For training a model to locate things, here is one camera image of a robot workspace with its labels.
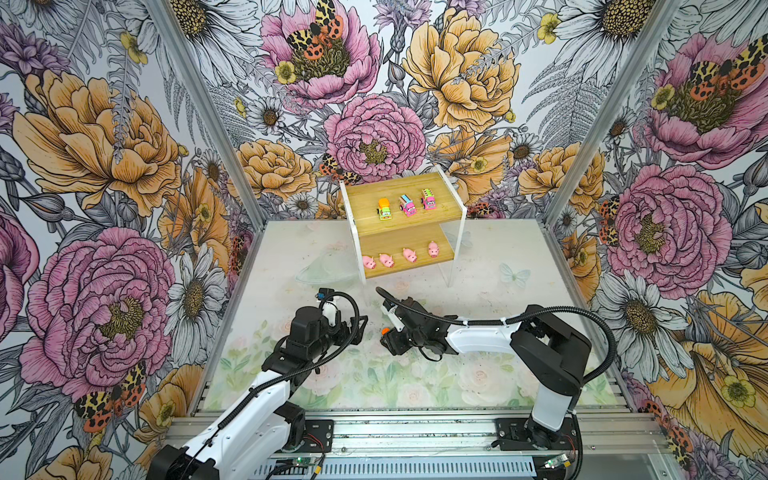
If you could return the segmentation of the pink pig toy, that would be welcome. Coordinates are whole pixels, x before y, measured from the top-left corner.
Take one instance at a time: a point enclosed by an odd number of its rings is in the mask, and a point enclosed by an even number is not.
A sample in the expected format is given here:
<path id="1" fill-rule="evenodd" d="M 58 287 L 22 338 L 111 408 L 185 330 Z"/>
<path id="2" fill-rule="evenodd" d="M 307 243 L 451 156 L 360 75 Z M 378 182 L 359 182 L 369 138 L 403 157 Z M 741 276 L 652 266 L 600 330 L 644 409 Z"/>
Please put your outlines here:
<path id="1" fill-rule="evenodd" d="M 410 248 L 403 248 L 402 255 L 410 263 L 415 263 L 418 259 L 416 252 Z"/>
<path id="2" fill-rule="evenodd" d="M 379 255 L 379 260 L 387 268 L 392 268 L 395 265 L 393 257 L 386 253 L 381 253 Z"/>
<path id="3" fill-rule="evenodd" d="M 365 269 L 373 270 L 376 268 L 375 259 L 367 255 L 362 256 L 362 263 Z"/>
<path id="4" fill-rule="evenodd" d="M 431 241 L 428 244 L 428 255 L 431 258 L 437 258 L 440 254 L 440 248 L 439 245 L 435 241 Z"/>

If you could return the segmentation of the pink green toy truck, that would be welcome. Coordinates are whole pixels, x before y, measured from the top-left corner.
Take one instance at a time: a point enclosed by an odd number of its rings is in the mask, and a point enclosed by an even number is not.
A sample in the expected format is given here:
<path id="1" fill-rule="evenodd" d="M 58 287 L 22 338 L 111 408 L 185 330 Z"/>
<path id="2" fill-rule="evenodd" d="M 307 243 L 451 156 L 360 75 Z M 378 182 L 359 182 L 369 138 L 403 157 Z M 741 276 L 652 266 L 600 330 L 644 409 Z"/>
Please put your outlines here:
<path id="1" fill-rule="evenodd" d="M 422 190 L 421 203 L 425 210 L 435 210 L 437 208 L 437 202 L 434 193 L 431 189 L 425 188 Z"/>

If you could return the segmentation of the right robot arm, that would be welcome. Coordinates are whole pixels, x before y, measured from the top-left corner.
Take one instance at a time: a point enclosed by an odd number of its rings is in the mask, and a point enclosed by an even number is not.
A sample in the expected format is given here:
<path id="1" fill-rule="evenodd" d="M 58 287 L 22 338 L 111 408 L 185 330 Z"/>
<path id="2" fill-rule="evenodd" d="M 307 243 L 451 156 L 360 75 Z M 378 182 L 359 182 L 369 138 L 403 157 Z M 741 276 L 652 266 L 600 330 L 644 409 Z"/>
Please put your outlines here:
<path id="1" fill-rule="evenodd" d="M 514 448 L 556 447 L 583 387 L 602 374 L 600 369 L 586 371 L 591 341 L 558 317 L 573 313 L 571 307 L 530 305 L 514 319 L 478 324 L 456 316 L 438 317 L 411 298 L 385 300 L 381 310 L 392 326 L 382 331 L 380 343 L 394 356 L 416 348 L 430 361 L 475 352 L 513 353 L 522 361 L 539 387 L 528 418 L 500 436 Z"/>

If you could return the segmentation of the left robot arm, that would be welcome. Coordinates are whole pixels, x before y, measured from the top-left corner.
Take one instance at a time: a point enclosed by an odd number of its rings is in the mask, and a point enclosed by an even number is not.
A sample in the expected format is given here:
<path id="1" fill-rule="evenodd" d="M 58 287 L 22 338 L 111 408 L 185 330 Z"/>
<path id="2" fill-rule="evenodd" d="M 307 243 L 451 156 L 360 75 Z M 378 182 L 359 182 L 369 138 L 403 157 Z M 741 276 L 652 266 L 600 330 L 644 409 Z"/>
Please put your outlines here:
<path id="1" fill-rule="evenodd" d="M 286 336 L 277 341 L 262 372 L 203 432 L 182 447 L 164 446 L 151 461 L 149 479 L 248 479 L 270 456 L 296 451 L 312 441 L 306 411 L 290 398 L 313 373 L 362 340 L 368 318 L 354 299 L 349 320 L 329 299 L 296 310 Z"/>

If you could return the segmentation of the bamboo two-tier shelf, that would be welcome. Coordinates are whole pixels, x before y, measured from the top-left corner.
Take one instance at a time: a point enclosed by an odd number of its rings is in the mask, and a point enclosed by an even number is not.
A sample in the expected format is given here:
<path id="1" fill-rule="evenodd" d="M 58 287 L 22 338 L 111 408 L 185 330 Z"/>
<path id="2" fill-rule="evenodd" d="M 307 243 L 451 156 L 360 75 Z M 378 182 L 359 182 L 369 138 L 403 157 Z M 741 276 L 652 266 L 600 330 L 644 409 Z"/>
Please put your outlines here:
<path id="1" fill-rule="evenodd" d="M 421 203 L 422 190 L 433 191 L 437 208 L 425 210 Z M 464 236 L 467 208 L 446 173 L 439 167 L 429 173 L 390 179 L 376 183 L 349 186 L 342 182 L 340 192 L 355 248 L 358 275 L 362 282 L 376 277 L 401 273 L 417 268 L 436 266 L 450 284 L 457 271 Z M 417 213 L 406 217 L 400 209 L 399 197 L 408 195 Z M 380 198 L 390 201 L 392 218 L 381 221 L 377 215 Z M 428 255 L 428 244 L 435 241 L 440 248 L 437 258 Z M 418 256 L 410 263 L 402 255 L 403 248 L 414 250 Z M 395 265 L 385 267 L 381 253 L 393 257 Z M 362 256 L 376 261 L 376 268 L 365 269 Z"/>

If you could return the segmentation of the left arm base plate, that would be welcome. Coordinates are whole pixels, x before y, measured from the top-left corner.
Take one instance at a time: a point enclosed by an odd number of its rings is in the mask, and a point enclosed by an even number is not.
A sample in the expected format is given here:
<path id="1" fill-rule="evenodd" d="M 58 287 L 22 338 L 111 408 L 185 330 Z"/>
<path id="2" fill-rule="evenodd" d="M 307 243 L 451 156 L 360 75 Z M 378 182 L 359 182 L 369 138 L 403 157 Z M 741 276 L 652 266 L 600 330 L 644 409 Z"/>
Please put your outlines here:
<path id="1" fill-rule="evenodd" d="M 274 453 L 330 453 L 334 440 L 333 420 L 304 420 L 293 422 L 288 427 L 286 440 L 278 442 Z"/>

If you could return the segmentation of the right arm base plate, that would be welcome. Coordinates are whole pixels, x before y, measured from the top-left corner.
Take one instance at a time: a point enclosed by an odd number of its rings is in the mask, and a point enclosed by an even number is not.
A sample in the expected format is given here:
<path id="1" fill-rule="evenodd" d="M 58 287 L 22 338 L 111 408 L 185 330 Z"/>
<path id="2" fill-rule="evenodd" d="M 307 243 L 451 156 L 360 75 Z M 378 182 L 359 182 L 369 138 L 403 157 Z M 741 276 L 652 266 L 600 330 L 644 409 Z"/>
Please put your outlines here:
<path id="1" fill-rule="evenodd" d="M 529 418 L 498 418 L 494 421 L 495 440 L 492 448 L 501 451 L 575 451 L 581 445 L 581 437 L 574 421 L 566 417 L 561 428 L 550 431 L 535 425 Z"/>

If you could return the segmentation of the aluminium front rail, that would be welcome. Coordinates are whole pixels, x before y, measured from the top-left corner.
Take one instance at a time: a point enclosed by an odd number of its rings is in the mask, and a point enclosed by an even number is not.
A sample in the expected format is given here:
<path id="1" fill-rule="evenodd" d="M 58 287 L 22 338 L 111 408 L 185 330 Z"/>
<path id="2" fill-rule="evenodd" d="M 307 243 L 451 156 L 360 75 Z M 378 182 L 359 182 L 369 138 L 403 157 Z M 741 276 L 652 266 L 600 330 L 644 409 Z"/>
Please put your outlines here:
<path id="1" fill-rule="evenodd" d="M 554 456 L 567 450 L 501 451 L 492 448 L 494 421 L 527 418 L 523 410 L 314 412 L 307 420 L 335 422 L 332 451 L 275 453 L 276 458 L 303 455 L 332 457 L 431 457 L 450 455 Z M 586 455 L 666 454 L 660 427 L 649 414 L 621 409 L 581 409 L 575 426 Z"/>

